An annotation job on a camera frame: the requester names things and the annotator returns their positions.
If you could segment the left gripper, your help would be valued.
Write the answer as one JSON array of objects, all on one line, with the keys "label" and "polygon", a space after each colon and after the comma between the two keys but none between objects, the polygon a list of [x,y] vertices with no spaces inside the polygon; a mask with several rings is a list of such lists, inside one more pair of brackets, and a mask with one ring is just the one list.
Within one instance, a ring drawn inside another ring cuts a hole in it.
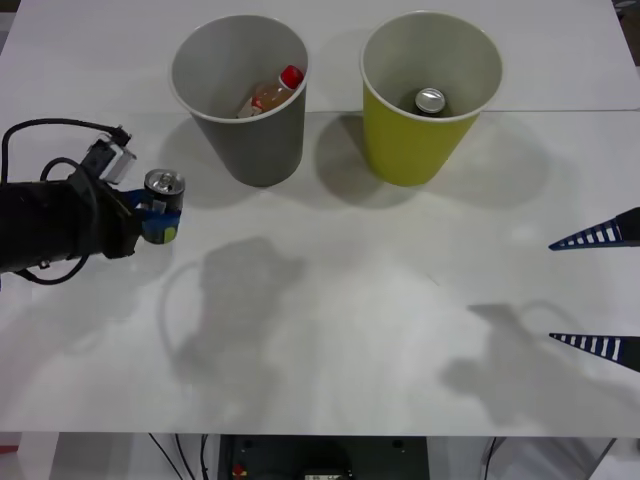
[{"label": "left gripper", "polygon": [[177,236],[181,211],[151,211],[153,195],[146,189],[120,191],[80,173],[73,173],[69,184],[80,199],[72,258],[96,254],[125,258],[135,253],[141,235],[156,245],[170,243]]}]

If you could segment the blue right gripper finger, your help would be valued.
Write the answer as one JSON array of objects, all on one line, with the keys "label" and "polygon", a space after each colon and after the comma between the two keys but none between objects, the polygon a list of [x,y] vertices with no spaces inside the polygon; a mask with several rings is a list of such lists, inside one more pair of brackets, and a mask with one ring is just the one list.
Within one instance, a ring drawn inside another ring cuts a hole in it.
[{"label": "blue right gripper finger", "polygon": [[551,251],[590,248],[638,247],[640,208],[635,207],[605,222],[562,238],[548,246]]},{"label": "blue right gripper finger", "polygon": [[640,372],[640,338],[638,336],[569,333],[549,333],[548,336],[572,348]]}]

